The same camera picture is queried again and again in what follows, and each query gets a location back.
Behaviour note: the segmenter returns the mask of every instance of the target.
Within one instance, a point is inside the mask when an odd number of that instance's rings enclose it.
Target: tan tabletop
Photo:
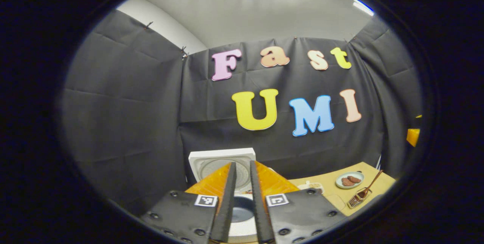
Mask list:
[[[352,171],[361,171],[365,176],[363,182],[355,188],[351,189],[342,189],[336,185],[336,179],[341,174],[346,172]],[[395,182],[395,179],[390,177],[389,175],[385,174],[384,172],[378,177],[376,182],[372,185],[371,191],[372,194],[365,199],[363,203],[361,203],[358,207],[354,209],[350,209],[346,203],[348,203],[349,199],[351,199],[355,194],[356,191],[367,187],[372,182],[373,178],[377,175],[378,170],[365,162],[357,163],[356,165],[349,166],[347,168],[343,168],[337,171],[333,171],[330,173],[325,173],[321,175],[316,175],[312,177],[302,177],[300,179],[289,180],[294,185],[298,186],[301,184],[306,184],[306,181],[309,180],[310,182],[319,182],[323,185],[324,193],[323,196],[328,199],[336,208],[341,211],[346,216],[352,215],[360,208],[368,204],[373,198],[378,196],[379,194],[385,193]],[[248,242],[246,244],[257,244],[257,242]]]

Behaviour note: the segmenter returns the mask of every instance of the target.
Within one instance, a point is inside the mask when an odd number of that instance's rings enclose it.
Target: white bowl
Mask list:
[[[344,177],[348,177],[348,176],[356,177],[356,178],[360,179],[361,182],[355,183],[353,186],[344,186],[343,183],[341,182],[341,179],[344,178]],[[336,179],[336,185],[339,188],[342,188],[342,189],[351,189],[351,188],[355,188],[358,185],[360,185],[363,182],[364,179],[365,179],[365,176],[363,175],[363,173],[356,172],[356,171],[354,171],[354,172],[346,172],[346,173],[340,175],[339,177],[337,177],[337,179]]]

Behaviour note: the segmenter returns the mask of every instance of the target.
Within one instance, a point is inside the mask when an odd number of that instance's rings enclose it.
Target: white wall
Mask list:
[[[146,0],[128,0],[118,6],[117,10],[126,13],[141,23],[150,25],[150,29],[193,54],[206,50],[207,47],[183,25],[177,22],[168,13]]]

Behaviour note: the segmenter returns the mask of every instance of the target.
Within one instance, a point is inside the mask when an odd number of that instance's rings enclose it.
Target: black rubber grip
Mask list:
[[[228,242],[228,231],[232,222],[234,208],[235,182],[237,181],[235,162],[230,164],[225,189],[223,190],[222,204],[217,216],[213,220],[210,238],[216,242]]]
[[[259,243],[270,243],[274,241],[274,232],[271,220],[264,208],[261,184],[257,174],[256,163],[250,161],[250,180],[252,182],[252,196],[254,200],[254,217],[256,219],[257,239]]]

